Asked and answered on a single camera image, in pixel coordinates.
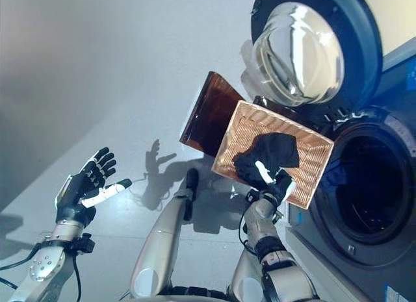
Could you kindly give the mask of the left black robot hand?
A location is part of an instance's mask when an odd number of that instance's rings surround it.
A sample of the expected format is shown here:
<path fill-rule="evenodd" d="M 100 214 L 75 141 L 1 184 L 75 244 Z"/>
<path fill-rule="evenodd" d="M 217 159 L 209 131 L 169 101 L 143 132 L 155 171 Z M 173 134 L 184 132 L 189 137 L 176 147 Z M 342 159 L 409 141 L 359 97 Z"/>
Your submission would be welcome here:
<path fill-rule="evenodd" d="M 116 173 L 115 165 L 114 153 L 104 147 L 78 173 L 69 175 L 55 197 L 55 221 L 76 221 L 87 227 L 96 215 L 96 205 L 129 188 L 130 179 L 106 183 Z"/>

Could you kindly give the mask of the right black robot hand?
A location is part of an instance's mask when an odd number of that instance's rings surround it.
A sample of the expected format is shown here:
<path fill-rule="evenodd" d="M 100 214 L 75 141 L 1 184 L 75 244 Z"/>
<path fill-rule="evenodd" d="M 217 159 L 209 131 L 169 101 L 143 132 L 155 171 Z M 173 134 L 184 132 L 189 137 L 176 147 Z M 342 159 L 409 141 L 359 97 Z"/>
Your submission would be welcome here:
<path fill-rule="evenodd" d="M 294 179 L 282 167 L 268 168 L 257 160 L 255 168 L 260 177 L 257 189 L 272 195 L 279 205 L 286 201 L 296 188 Z"/>

